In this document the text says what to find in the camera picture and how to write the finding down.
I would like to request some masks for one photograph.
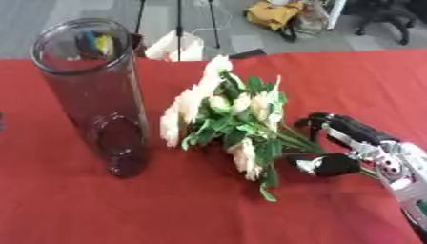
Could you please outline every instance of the clear glass vase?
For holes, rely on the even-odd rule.
[[[118,23],[78,19],[43,32],[31,58],[81,137],[120,177],[147,160],[147,121],[131,38]]]

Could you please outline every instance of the floor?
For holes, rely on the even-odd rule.
[[[187,32],[205,42],[204,57],[219,53],[233,54],[261,48],[267,53],[296,51],[370,51],[427,48],[427,26],[418,23],[411,30],[411,41],[400,46],[393,27],[373,24],[365,36],[354,35],[357,21],[342,16],[335,30],[316,38],[301,38],[296,43],[284,42],[278,35],[248,23],[242,11],[256,0],[213,0],[219,27],[221,48],[214,48],[214,33],[207,0],[182,0],[183,26]],[[175,29],[176,0],[145,0],[141,25],[146,44]],[[0,0],[0,58],[26,58],[31,43],[41,30],[69,19],[103,17],[114,19],[135,31],[141,0]]]

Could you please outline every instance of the metal robot arm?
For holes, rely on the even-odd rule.
[[[325,130],[329,140],[351,150],[320,155],[312,160],[291,158],[299,169],[318,176],[333,176],[357,172],[355,165],[360,161],[374,163],[376,176],[400,203],[421,240],[427,243],[427,154],[424,150],[412,143],[401,143],[398,138],[345,115],[315,112],[296,121],[295,126],[309,126],[313,141],[320,130]],[[352,167],[346,171],[342,165]]]

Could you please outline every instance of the red tablecloth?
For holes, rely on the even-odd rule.
[[[278,54],[235,61],[275,80],[288,120],[351,115],[427,149],[427,51]],[[167,149],[158,120],[204,63],[137,63],[152,132],[149,167],[109,176],[79,140],[31,61],[0,61],[0,243],[418,243],[395,200],[354,174],[317,179],[279,165],[277,203],[217,147]]]

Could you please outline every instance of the chair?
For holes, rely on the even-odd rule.
[[[388,22],[401,32],[400,45],[409,42],[409,28],[416,23],[416,16],[403,7],[402,2],[396,0],[359,0],[355,5],[364,18],[359,23],[356,35],[366,34],[366,27],[375,22]]]

